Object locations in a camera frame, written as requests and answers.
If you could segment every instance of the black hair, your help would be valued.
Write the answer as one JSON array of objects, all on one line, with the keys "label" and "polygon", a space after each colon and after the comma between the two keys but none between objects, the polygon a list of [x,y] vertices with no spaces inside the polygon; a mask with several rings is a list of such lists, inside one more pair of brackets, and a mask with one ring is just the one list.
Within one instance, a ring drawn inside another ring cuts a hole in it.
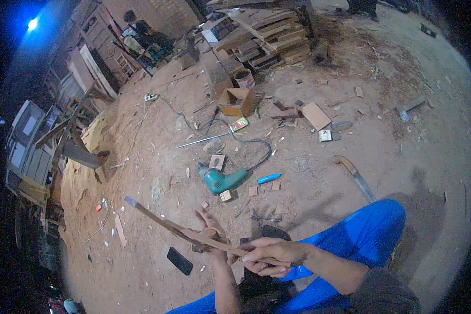
[{"label": "black hair", "polygon": [[134,15],[133,10],[129,10],[126,13],[124,13],[124,22],[132,22],[136,19],[136,15]]}]

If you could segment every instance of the wooden box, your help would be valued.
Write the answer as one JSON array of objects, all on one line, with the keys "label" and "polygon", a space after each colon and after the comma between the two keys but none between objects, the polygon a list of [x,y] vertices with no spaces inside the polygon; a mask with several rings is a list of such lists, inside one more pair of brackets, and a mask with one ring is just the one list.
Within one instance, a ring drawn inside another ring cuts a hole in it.
[{"label": "wooden box", "polygon": [[248,117],[253,106],[253,97],[251,89],[227,88],[218,100],[218,107],[226,116]]}]

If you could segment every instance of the wall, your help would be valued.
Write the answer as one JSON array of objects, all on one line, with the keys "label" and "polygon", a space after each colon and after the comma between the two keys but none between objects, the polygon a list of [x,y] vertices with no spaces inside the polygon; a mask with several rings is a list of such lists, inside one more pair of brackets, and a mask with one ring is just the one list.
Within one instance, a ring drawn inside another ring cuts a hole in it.
[{"label": "wall", "polygon": [[193,25],[201,23],[187,0],[104,0],[103,3],[122,29],[126,28],[122,17],[128,10],[133,10],[138,20],[172,38],[180,38]]}]

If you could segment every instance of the forearm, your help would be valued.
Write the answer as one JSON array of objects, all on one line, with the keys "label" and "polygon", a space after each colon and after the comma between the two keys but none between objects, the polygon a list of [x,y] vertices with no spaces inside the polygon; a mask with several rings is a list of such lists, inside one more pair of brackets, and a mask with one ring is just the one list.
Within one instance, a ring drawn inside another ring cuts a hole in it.
[{"label": "forearm", "polygon": [[305,245],[308,253],[303,266],[326,280],[340,294],[352,293],[361,285],[369,270],[366,265]]},{"label": "forearm", "polygon": [[214,303],[216,312],[239,313],[239,289],[227,260],[212,259],[214,270]]}]

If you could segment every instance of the dirt floor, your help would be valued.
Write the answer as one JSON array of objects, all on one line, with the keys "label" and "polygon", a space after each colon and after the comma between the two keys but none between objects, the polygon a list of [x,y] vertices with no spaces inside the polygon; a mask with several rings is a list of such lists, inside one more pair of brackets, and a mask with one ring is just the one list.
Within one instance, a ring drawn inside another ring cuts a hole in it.
[{"label": "dirt floor", "polygon": [[[347,3],[340,6],[346,9]],[[329,14],[334,7],[333,1],[321,1],[316,9]],[[367,204],[345,168],[331,162],[334,154],[342,154],[356,165],[375,197],[394,198],[405,207],[403,241],[389,267],[417,294],[424,312],[431,311],[452,283],[471,242],[471,72],[441,35],[433,39],[419,30],[420,16],[403,15],[384,5],[378,5],[377,12],[378,24],[368,16],[325,22],[333,62],[342,67],[317,68],[309,59],[303,66],[280,66],[257,78],[264,80],[254,88],[263,98],[261,119],[251,115],[250,126],[241,131],[248,133],[238,138],[264,139],[276,153],[229,203],[213,196],[198,175],[197,162],[209,163],[211,155],[203,151],[204,144],[176,149],[204,138],[194,124],[209,120],[215,105],[211,102],[217,99],[205,97],[211,91],[206,91],[206,74],[201,73],[205,64],[215,62],[214,56],[203,54],[201,62],[184,71],[173,61],[152,79],[134,83],[138,75],[131,78],[115,104],[100,114],[83,137],[91,152],[111,152],[103,184],[92,170],[72,161],[64,172],[63,263],[70,296],[81,301],[88,313],[163,313],[213,290],[208,255],[191,252],[187,242],[158,228],[124,202],[126,195],[189,228],[199,227],[192,210],[206,200],[233,243],[258,236],[257,222],[251,220],[253,210],[259,216],[282,218],[270,224],[300,240]],[[372,81],[375,67],[382,74]],[[297,85],[296,79],[303,83]],[[328,85],[320,84],[322,79]],[[403,124],[396,105],[429,93],[425,82],[435,93],[430,96],[434,108],[423,104],[413,109],[411,122]],[[356,96],[355,86],[363,89],[363,98]],[[161,97],[145,105],[147,92]],[[341,132],[341,140],[326,143],[319,142],[304,118],[298,119],[297,127],[274,128],[268,113],[276,99],[285,105],[298,99],[315,102],[333,121],[349,120],[354,125]],[[339,108],[327,106],[346,99]],[[194,113],[203,104],[208,105]],[[361,115],[358,109],[366,113]],[[219,117],[229,123],[237,120]],[[225,127],[217,122],[209,134],[223,132]],[[256,164],[266,153],[259,143],[221,140],[222,154],[228,157],[227,174]],[[127,157],[125,166],[109,170]],[[245,206],[250,200],[248,188],[272,173],[282,174],[281,190],[271,192],[271,184],[262,185],[259,195]],[[108,216],[105,208],[95,210],[102,198],[108,202]],[[125,247],[118,234],[111,235],[116,215],[123,224]],[[95,233],[101,223],[104,228]],[[166,259],[171,246],[194,264],[189,277]],[[239,281],[242,266],[237,264],[233,270]],[[303,279],[296,284],[300,290],[307,283]]]}]

